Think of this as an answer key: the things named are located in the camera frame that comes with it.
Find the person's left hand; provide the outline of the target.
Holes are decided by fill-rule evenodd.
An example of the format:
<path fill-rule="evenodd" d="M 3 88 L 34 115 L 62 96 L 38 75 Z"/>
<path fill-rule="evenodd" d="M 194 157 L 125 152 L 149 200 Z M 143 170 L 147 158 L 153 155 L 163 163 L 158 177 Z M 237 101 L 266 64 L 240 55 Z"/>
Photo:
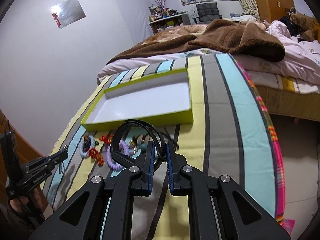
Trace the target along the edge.
<path fill-rule="evenodd" d="M 43 207 L 42 199 L 37 188 L 33 190 L 32 200 L 38 208 L 42 209 Z M 25 196 L 20 196 L 16 199 L 9 200 L 10 206 L 17 213 L 22 213 L 23 207 L 26 206 L 28 202 L 29 202 L 29 199 Z"/>

